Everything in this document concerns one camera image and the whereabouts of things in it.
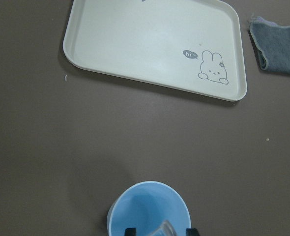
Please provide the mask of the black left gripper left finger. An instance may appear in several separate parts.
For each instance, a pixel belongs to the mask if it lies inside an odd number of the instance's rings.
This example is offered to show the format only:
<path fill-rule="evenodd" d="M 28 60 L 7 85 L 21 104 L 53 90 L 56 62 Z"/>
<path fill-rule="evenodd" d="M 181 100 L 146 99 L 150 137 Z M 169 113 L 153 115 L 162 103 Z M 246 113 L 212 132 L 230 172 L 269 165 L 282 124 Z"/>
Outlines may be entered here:
<path fill-rule="evenodd" d="M 126 228 L 124 232 L 124 236 L 136 236 L 137 230 L 136 228 Z"/>

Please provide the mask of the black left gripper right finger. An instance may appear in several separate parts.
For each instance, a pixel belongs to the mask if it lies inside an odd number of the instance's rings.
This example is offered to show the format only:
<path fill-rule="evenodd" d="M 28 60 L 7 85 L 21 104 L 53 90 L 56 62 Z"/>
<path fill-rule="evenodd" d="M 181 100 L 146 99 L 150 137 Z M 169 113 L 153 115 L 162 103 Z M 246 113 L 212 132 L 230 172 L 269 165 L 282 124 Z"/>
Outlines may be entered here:
<path fill-rule="evenodd" d="M 186 236 L 200 236 L 200 233 L 196 228 L 187 228 Z"/>

